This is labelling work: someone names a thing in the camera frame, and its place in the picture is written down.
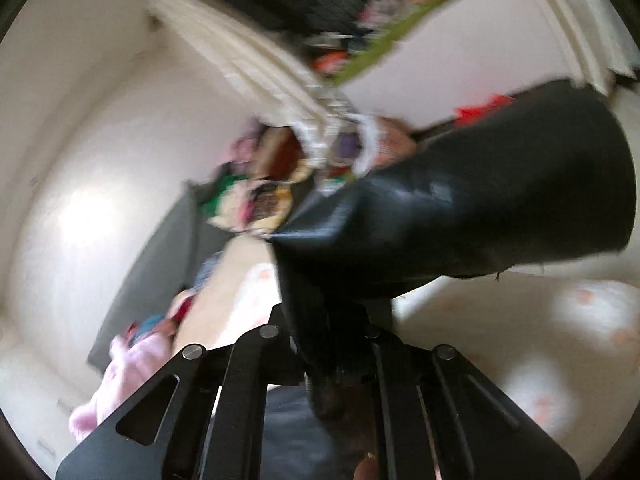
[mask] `shiny black leather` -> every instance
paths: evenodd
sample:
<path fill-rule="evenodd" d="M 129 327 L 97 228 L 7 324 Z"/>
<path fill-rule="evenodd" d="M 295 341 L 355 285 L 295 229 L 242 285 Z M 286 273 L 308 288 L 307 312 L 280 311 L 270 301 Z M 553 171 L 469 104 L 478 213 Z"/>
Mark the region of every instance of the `shiny black leather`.
<path fill-rule="evenodd" d="M 319 362 L 338 299 L 620 251 L 635 211 L 619 124 L 593 90 L 553 82 L 303 209 L 271 243 L 290 328 Z"/>

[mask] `green edge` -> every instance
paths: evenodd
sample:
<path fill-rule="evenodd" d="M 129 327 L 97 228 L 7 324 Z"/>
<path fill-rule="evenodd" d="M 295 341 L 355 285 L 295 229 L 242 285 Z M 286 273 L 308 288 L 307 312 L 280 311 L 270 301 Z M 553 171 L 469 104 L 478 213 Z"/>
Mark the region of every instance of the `green edge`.
<path fill-rule="evenodd" d="M 356 54 L 351 60 L 334 76 L 328 78 L 333 85 L 339 86 L 349 79 L 357 76 L 363 70 L 375 63 L 380 57 L 393 49 L 396 41 L 402 40 L 412 28 L 429 12 L 448 0 L 433 0 L 424 4 L 420 9 L 402 20 L 394 23 L 387 30 L 384 36 L 377 38 L 370 44 L 366 52 Z"/>

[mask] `pink cloth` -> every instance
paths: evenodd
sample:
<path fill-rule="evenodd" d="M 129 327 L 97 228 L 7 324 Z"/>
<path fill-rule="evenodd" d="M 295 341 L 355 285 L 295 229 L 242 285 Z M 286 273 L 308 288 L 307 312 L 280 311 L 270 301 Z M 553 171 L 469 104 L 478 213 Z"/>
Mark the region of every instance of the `pink cloth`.
<path fill-rule="evenodd" d="M 87 404 L 78 406 L 69 418 L 69 431 L 82 442 L 133 392 L 148 381 L 172 357 L 171 339 L 152 333 L 128 348 L 117 335 L 111 341 L 111 363 L 102 384 Z"/>

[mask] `green object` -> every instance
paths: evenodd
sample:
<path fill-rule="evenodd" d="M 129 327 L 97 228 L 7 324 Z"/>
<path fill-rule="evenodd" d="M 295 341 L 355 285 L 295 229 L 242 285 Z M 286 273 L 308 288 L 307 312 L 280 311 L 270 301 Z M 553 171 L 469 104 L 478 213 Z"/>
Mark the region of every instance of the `green object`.
<path fill-rule="evenodd" d="M 422 4 L 417 10 L 400 22 L 389 25 L 386 32 L 379 38 L 371 41 L 369 48 L 353 57 L 345 64 L 340 72 L 329 78 L 335 86 L 346 83 L 349 79 L 357 76 L 360 72 L 373 65 L 377 60 L 393 49 L 396 41 L 402 40 L 415 25 L 429 14 L 433 9 L 439 7 L 448 0 L 429 0 Z"/>
<path fill-rule="evenodd" d="M 213 217 L 218 214 L 218 205 L 220 204 L 220 197 L 224 194 L 224 192 L 229 189 L 233 184 L 238 182 L 239 180 L 246 180 L 246 175 L 225 175 L 220 178 L 220 180 L 216 183 L 216 190 L 213 193 L 213 197 L 208 201 L 202 204 L 202 212 L 208 216 Z"/>

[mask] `silver bolt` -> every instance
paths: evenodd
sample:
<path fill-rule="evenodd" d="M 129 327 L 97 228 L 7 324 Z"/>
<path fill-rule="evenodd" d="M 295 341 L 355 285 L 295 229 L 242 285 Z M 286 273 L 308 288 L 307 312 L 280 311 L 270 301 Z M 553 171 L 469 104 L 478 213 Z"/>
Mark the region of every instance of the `silver bolt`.
<path fill-rule="evenodd" d="M 189 361 L 193 361 L 202 355 L 202 346 L 200 345 L 189 345 L 182 350 L 182 357 L 188 359 Z"/>
<path fill-rule="evenodd" d="M 280 333 L 280 329 L 275 325 L 265 325 L 260 327 L 259 333 L 260 337 L 271 339 Z"/>
<path fill-rule="evenodd" d="M 450 361 L 456 356 L 456 349 L 449 345 L 439 345 L 436 349 L 436 354 L 440 359 Z"/>
<path fill-rule="evenodd" d="M 380 336 L 380 329 L 375 325 L 367 325 L 364 327 L 364 337 L 367 339 L 375 339 Z"/>

